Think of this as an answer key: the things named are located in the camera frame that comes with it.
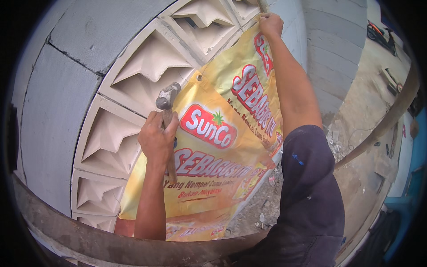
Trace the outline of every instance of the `hammer head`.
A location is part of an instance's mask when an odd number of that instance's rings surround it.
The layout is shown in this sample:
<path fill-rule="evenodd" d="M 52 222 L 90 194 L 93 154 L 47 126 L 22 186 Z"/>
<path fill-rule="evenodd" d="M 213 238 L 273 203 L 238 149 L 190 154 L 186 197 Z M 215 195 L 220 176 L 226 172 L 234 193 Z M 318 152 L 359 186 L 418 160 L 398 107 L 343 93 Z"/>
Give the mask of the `hammer head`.
<path fill-rule="evenodd" d="M 180 91 L 181 86 L 179 83 L 171 83 L 160 91 L 159 97 L 156 99 L 156 107 L 163 110 L 172 109 L 173 101 L 175 101 L 175 97 Z"/>

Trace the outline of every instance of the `forearm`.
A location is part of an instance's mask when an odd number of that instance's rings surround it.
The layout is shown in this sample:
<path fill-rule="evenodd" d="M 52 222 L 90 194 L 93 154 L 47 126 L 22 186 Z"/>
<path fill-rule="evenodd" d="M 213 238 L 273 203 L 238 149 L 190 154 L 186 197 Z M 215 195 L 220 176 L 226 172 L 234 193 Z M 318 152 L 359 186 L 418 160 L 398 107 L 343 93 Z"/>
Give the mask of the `forearm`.
<path fill-rule="evenodd" d="M 279 35 L 268 41 L 284 121 L 284 136 L 301 126 L 301 122 L 322 127 L 317 98 L 304 69 L 293 58 Z"/>
<path fill-rule="evenodd" d="M 163 197 L 163 177 L 166 166 L 150 162 L 146 165 L 145 179 L 135 220 L 134 237 L 165 240 L 166 210 Z"/>

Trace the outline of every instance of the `person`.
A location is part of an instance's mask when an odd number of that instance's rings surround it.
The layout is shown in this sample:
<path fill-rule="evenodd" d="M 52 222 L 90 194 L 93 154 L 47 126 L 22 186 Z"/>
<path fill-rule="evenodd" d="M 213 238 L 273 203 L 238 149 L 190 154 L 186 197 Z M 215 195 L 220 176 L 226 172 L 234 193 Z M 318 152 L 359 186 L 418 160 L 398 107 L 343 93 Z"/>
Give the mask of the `person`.
<path fill-rule="evenodd" d="M 263 14 L 260 29 L 270 45 L 283 117 L 284 181 L 277 224 L 235 266 L 333 266 L 344 233 L 344 204 L 317 98 L 304 69 L 281 39 L 281 18 Z M 152 111 L 138 136 L 147 156 L 140 203 L 150 205 L 138 206 L 137 238 L 165 240 L 166 236 L 162 182 L 178 115 L 174 113 L 165 130 L 161 125 L 161 113 Z M 153 218 L 160 223 L 153 224 Z"/>

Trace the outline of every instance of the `hand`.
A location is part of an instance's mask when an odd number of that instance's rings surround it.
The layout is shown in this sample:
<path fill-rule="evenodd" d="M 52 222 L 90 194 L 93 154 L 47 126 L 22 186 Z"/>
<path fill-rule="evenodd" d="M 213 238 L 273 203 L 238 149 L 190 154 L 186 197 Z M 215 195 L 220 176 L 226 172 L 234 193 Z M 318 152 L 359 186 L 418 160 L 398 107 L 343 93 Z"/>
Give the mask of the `hand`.
<path fill-rule="evenodd" d="M 281 37 L 283 31 L 283 20 L 277 14 L 265 13 L 261 15 L 260 18 L 260 29 L 269 41 L 271 38 L 277 36 Z"/>
<path fill-rule="evenodd" d="M 142 126 L 138 135 L 138 142 L 142 152 L 147 157 L 147 163 L 156 168 L 166 170 L 167 161 L 173 152 L 173 143 L 178 128 L 178 113 L 174 112 L 172 121 L 163 129 L 163 115 L 161 112 L 152 111 Z"/>

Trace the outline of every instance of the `motorcycle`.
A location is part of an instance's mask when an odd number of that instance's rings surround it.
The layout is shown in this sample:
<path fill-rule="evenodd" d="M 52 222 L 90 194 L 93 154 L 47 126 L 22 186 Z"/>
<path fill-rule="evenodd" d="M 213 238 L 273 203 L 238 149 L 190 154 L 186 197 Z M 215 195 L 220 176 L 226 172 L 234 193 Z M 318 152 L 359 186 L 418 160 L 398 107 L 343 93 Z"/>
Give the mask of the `motorcycle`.
<path fill-rule="evenodd" d="M 395 40 L 391 35 L 393 30 L 390 28 L 384 28 L 384 29 L 389 32 L 388 41 L 384 38 L 384 30 L 378 28 L 375 24 L 373 24 L 370 21 L 368 21 L 366 35 L 368 36 L 369 39 L 381 44 L 383 47 L 388 49 L 394 56 L 397 56 L 398 54 L 396 52 Z"/>

